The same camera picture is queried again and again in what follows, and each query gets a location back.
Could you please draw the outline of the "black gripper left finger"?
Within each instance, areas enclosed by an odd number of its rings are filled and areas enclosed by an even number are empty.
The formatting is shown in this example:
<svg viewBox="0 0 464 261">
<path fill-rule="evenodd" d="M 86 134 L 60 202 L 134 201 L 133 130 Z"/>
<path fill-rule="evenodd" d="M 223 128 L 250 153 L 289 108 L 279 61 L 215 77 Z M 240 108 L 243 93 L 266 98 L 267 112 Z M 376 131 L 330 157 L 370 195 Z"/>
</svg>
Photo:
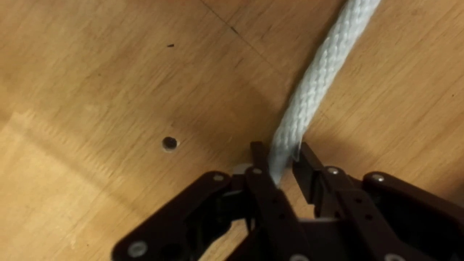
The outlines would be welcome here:
<svg viewBox="0 0 464 261">
<path fill-rule="evenodd" d="M 208 172 L 120 240 L 112 261 L 201 261 L 233 224 L 249 235 L 227 261 L 294 261 L 312 257 L 310 240 L 267 172 L 267 148 L 252 146 L 241 175 Z"/>
</svg>

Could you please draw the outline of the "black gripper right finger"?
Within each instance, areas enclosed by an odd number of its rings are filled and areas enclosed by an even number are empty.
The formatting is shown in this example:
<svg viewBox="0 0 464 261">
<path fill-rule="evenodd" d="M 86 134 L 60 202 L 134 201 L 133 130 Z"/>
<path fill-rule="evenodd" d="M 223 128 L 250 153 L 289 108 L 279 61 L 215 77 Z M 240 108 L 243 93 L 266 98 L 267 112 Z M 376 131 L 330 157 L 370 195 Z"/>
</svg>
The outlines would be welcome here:
<svg viewBox="0 0 464 261">
<path fill-rule="evenodd" d="M 357 180 L 308 144 L 292 169 L 315 217 L 346 227 L 359 259 L 464 261 L 463 208 L 388 173 Z"/>
</svg>

